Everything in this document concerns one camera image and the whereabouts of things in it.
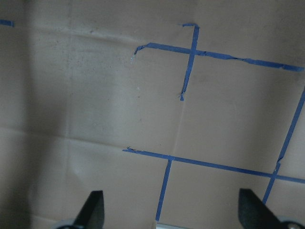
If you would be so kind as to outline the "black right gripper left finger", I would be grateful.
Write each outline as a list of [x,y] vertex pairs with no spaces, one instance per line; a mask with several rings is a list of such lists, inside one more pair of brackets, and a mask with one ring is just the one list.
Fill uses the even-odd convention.
[[74,229],[102,229],[104,221],[103,191],[92,191],[72,226]]

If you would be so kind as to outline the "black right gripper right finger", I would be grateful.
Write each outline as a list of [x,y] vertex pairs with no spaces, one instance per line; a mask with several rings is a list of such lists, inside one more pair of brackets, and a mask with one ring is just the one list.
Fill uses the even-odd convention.
[[281,222],[251,190],[241,188],[238,219],[244,229],[280,229]]

